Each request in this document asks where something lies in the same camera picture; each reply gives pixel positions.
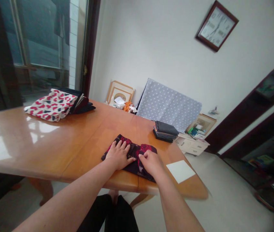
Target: white cabinet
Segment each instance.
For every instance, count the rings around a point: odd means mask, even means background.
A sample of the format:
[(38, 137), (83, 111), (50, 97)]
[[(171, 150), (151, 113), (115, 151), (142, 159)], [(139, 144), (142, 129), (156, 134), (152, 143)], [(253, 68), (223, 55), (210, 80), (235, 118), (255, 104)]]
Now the white cabinet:
[(205, 140), (195, 140), (188, 134), (179, 134), (175, 143), (180, 150), (184, 153), (190, 153), (193, 155), (200, 155), (210, 144)]

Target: person's left hand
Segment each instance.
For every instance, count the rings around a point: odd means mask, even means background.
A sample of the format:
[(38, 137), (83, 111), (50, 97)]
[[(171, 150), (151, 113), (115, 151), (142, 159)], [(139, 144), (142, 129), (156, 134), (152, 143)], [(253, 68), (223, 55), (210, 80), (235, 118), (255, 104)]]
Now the person's left hand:
[(130, 145), (126, 146), (125, 141), (122, 144), (121, 140), (118, 142), (117, 146), (115, 144), (116, 144), (116, 141), (114, 141), (111, 144), (111, 147), (106, 155), (105, 160), (110, 160), (110, 161), (114, 162), (117, 170), (121, 170), (121, 169), (125, 168), (127, 165), (129, 165), (130, 163), (136, 161), (136, 158), (134, 158), (134, 157), (129, 158), (129, 159), (127, 159), (127, 157), (126, 157), (127, 152), (129, 151), (129, 149), (131, 147)]

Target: red and white patterned cloth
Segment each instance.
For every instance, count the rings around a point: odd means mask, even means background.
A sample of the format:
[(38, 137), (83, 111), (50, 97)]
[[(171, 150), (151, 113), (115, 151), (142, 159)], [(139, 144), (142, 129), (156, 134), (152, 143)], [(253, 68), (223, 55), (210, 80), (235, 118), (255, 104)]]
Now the red and white patterned cloth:
[(47, 121), (59, 121), (66, 117), (76, 99), (77, 96), (51, 89), (48, 96), (38, 99), (24, 110), (28, 114)]

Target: dark red patterned cloth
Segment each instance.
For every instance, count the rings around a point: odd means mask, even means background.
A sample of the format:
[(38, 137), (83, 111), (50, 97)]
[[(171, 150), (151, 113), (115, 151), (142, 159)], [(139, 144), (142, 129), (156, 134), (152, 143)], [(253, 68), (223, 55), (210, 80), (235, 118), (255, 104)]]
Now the dark red patterned cloth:
[[(128, 151), (127, 153), (127, 158), (131, 158), (131, 157), (134, 157), (136, 158), (136, 161), (127, 165), (125, 168), (123, 168), (123, 170), (125, 171), (128, 171), (128, 172), (131, 172), (135, 175), (138, 175), (138, 176), (141, 176), (147, 180), (150, 180), (154, 183), (155, 180), (153, 178), (153, 176), (151, 176), (147, 171), (146, 169), (144, 168), (142, 162), (140, 161), (139, 159), (139, 154), (144, 154), (147, 150), (151, 150), (155, 153), (157, 153), (157, 150), (155, 147), (151, 146), (151, 145), (148, 145), (148, 144), (142, 144), (141, 146), (135, 144), (135, 143), (132, 143), (131, 140), (123, 137), (122, 135), (118, 135), (116, 138), (115, 138), (115, 141), (116, 141), (116, 145), (118, 144), (118, 142), (122, 140), (122, 143), (124, 141), (126, 141), (126, 144), (130, 144), (131, 145), (131, 148), (130, 150)], [(105, 160), (106, 159), (106, 155), (110, 149), (111, 145), (109, 146), (108, 150), (104, 153), (104, 155), (102, 156), (102, 160)]]

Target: hand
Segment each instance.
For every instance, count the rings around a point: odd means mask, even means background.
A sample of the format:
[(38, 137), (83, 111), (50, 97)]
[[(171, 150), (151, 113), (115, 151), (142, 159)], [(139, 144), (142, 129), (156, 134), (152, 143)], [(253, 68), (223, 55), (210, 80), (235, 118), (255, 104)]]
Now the hand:
[(158, 154), (147, 150), (144, 155), (139, 154), (139, 158), (144, 168), (154, 177), (154, 179), (165, 172), (163, 163)]
[(129, 159), (127, 159), (127, 157), (126, 157), (127, 152), (129, 151), (129, 149), (131, 147), (130, 145), (126, 146), (125, 141), (122, 144), (121, 140), (118, 142), (117, 146), (115, 144), (116, 144), (116, 141), (114, 141), (111, 144), (111, 147), (106, 155), (105, 160), (110, 160), (110, 161), (114, 162), (116, 170), (121, 170), (121, 169), (125, 168), (127, 165), (129, 165), (130, 163), (136, 161), (136, 158), (134, 158), (134, 157), (129, 158)]

